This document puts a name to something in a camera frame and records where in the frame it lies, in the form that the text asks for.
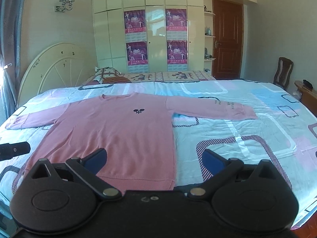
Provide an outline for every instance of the curtain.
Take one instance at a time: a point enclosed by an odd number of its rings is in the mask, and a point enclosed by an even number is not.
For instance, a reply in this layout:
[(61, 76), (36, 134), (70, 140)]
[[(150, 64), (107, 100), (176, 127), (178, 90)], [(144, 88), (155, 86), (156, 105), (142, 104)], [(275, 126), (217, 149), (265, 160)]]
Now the curtain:
[(16, 110), (20, 86), (21, 23), (24, 0), (0, 0), (0, 67), (3, 70), (1, 98), (9, 118)]

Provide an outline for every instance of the purple poster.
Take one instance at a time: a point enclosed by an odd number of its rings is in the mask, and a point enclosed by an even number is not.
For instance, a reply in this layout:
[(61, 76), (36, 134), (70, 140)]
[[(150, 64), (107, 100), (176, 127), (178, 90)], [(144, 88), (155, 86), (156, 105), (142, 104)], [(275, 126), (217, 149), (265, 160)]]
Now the purple poster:
[(186, 9), (166, 9), (166, 30), (187, 31)]
[(187, 41), (167, 41), (167, 64), (187, 64)]
[(146, 41), (126, 43), (126, 52), (129, 66), (148, 64)]
[(123, 15), (126, 34), (146, 32), (145, 10), (126, 11)]

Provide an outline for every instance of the pink sweatshirt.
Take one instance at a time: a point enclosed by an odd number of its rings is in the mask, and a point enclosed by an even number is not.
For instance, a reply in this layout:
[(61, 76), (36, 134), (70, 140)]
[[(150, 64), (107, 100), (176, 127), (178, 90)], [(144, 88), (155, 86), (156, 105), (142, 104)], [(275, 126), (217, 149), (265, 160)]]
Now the pink sweatshirt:
[(6, 129), (53, 124), (26, 166), (40, 158), (64, 163), (98, 148), (107, 163), (97, 176), (122, 192), (169, 190), (175, 184), (173, 113), (187, 116), (257, 119), (252, 107), (212, 99), (132, 93), (98, 97), (17, 117)]

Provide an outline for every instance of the door frame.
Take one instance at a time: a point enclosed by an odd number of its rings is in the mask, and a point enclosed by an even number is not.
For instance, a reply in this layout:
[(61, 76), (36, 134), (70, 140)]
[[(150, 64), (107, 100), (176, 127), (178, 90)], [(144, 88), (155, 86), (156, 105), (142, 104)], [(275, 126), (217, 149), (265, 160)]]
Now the door frame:
[[(229, 3), (234, 3), (234, 4), (238, 4), (242, 6), (242, 44), (241, 44), (241, 61), (240, 61), (240, 71), (239, 71), (239, 78), (241, 77), (241, 69), (242, 69), (242, 59), (243, 59), (243, 45), (244, 45), (244, 4), (242, 3), (238, 3), (238, 2), (233, 2), (230, 0), (220, 0), (220, 1), (224, 1), (224, 2), (229, 2)], [(212, 11), (214, 12), (214, 0), (212, 0)], [(215, 24), (213, 22), (213, 28), (212, 28), (213, 33), (215, 34)], [(214, 45), (212, 48), (212, 54), (215, 54), (215, 41), (216, 39), (214, 39)]]

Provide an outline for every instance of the chair backrest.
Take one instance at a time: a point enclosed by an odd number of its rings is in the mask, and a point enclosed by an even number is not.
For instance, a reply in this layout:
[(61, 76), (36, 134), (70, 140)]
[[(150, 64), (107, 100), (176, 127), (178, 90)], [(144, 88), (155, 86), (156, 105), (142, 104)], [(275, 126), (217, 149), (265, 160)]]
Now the chair backrest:
[(285, 57), (280, 57), (278, 60), (277, 71), (274, 76), (273, 84), (277, 84), (286, 90), (289, 85), (289, 78), (291, 76), (293, 67), (294, 63), (291, 60)]

